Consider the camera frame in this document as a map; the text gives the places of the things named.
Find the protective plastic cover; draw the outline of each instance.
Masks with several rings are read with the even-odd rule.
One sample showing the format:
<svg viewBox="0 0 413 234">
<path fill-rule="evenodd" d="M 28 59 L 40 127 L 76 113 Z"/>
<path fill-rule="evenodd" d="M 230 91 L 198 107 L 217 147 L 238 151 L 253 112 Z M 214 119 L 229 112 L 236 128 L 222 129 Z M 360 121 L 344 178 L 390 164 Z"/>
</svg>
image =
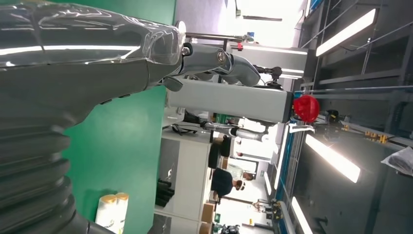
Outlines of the protective plastic cover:
<svg viewBox="0 0 413 234">
<path fill-rule="evenodd" d="M 174 65 L 179 37 L 173 26 L 78 4 L 0 3 L 0 67 L 141 59 Z"/>
<path fill-rule="evenodd" d="M 413 149 L 407 147 L 388 156 L 381 163 L 393 167 L 403 174 L 413 176 Z"/>
</svg>

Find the fluorescent ceiling light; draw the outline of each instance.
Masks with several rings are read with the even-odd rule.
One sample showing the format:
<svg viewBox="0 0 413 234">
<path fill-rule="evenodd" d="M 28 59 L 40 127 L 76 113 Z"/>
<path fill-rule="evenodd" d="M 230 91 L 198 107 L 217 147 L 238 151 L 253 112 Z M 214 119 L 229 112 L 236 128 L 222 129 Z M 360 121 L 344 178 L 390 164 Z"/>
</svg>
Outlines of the fluorescent ceiling light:
<svg viewBox="0 0 413 234">
<path fill-rule="evenodd" d="M 243 48 L 248 49 L 248 50 L 260 50 L 260 51 L 279 52 L 279 53 L 296 54 L 296 55 L 307 55 L 307 52 L 304 52 L 304 51 L 283 50 L 283 49 L 262 47 L 262 46 L 244 45 Z"/>
<path fill-rule="evenodd" d="M 277 174 L 275 176 L 275 181 L 274 181 L 274 189 L 275 190 L 277 190 L 278 183 L 280 181 L 282 160 L 284 159 L 285 145 L 287 143 L 288 128 L 289 128 L 289 126 L 288 126 L 288 124 L 286 124 L 285 127 L 284 127 L 284 135 L 282 137 L 282 145 L 281 145 L 280 156 L 278 158 L 278 165 L 276 165 L 277 166 Z"/>
<path fill-rule="evenodd" d="M 304 71 L 302 71 L 302 70 L 294 70 L 294 69 L 286 69 L 286 68 L 281 68 L 281 70 L 282 70 L 283 72 L 293 72 L 293 73 L 301 73 L 301 74 L 304 74 Z"/>
<path fill-rule="evenodd" d="M 305 143 L 339 172 L 349 178 L 352 182 L 357 183 L 358 177 L 360 176 L 360 168 L 358 166 L 315 139 L 312 135 L 307 135 Z"/>
<path fill-rule="evenodd" d="M 375 21 L 376 12 L 377 9 L 371 10 L 369 13 L 365 14 L 354 23 L 350 24 L 350 26 L 337 33 L 334 37 L 326 41 L 324 44 L 320 45 L 317 48 L 316 56 L 318 57 L 324 54 L 325 52 L 331 50 L 333 47 L 352 37 L 356 33 L 372 25 Z"/>
<path fill-rule="evenodd" d="M 301 79 L 302 76 L 294 76 L 294 75 L 287 75 L 287 74 L 281 74 L 280 78 L 285 78 L 285 79 Z"/>
<path fill-rule="evenodd" d="M 291 206 L 294 209 L 294 213 L 297 216 L 298 222 L 300 223 L 301 229 L 304 232 L 304 234 L 313 234 L 313 231 L 308 225 L 307 219 L 305 219 L 304 213 L 302 212 L 296 197 L 293 197 L 293 200 L 291 201 Z"/>
<path fill-rule="evenodd" d="M 311 0 L 307 0 L 307 6 L 305 7 L 305 16 L 306 17 L 310 14 L 310 4 L 311 4 Z"/>
<path fill-rule="evenodd" d="M 267 172 L 264 172 L 264 179 L 265 179 L 265 186 L 267 187 L 268 195 L 270 196 L 272 193 L 272 188 L 271 188 L 270 179 L 268 178 Z"/>
</svg>

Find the robotic arm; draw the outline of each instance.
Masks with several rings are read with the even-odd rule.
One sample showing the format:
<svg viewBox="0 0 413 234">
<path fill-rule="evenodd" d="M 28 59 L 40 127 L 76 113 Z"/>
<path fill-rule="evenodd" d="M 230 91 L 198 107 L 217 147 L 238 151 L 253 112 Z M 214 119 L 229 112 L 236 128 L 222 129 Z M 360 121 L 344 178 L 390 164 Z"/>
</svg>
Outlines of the robotic arm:
<svg viewBox="0 0 413 234">
<path fill-rule="evenodd" d="M 0 233 L 105 234 L 81 217 L 63 134 L 98 104 L 211 72 L 256 84 L 245 59 L 182 47 L 175 27 L 78 4 L 0 5 Z"/>
</svg>

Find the white wall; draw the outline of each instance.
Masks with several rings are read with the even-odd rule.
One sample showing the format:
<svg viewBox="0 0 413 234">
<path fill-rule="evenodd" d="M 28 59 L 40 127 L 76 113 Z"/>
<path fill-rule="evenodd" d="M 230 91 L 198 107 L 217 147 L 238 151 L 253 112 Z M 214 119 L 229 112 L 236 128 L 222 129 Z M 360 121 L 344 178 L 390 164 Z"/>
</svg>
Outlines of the white wall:
<svg viewBox="0 0 413 234">
<path fill-rule="evenodd" d="M 273 234 L 272 231 L 255 227 L 246 227 L 250 219 L 255 223 L 267 224 L 265 213 L 257 212 L 257 209 L 246 203 L 221 199 L 221 204 L 217 206 L 217 213 L 221 214 L 220 224 L 240 225 L 242 234 Z"/>
</svg>

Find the white cabinet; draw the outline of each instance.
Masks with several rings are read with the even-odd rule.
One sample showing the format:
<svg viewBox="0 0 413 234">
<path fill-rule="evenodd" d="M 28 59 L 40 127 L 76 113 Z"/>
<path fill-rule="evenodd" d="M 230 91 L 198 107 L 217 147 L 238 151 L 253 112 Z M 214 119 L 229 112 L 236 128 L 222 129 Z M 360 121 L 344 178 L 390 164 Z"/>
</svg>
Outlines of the white cabinet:
<svg viewBox="0 0 413 234">
<path fill-rule="evenodd" d="M 176 222 L 176 228 L 191 229 L 196 224 L 198 229 L 201 223 L 202 209 L 204 203 L 209 199 L 211 188 L 211 169 L 208 168 L 209 134 L 200 133 L 198 137 L 180 136 L 165 130 L 162 134 L 162 140 L 168 141 L 167 144 L 162 144 L 168 148 L 161 149 L 161 152 L 166 154 L 161 155 L 161 159 L 175 157 L 173 162 L 170 161 L 169 164 L 177 164 L 174 165 L 176 169 L 172 172 L 176 173 L 176 176 L 173 176 L 173 181 L 171 181 L 175 195 L 164 208 L 155 206 L 154 212 L 172 217 L 172 221 Z M 166 161 L 161 160 L 160 168 L 161 164 L 166 163 Z M 197 232 L 181 231 L 176 233 Z"/>
</svg>

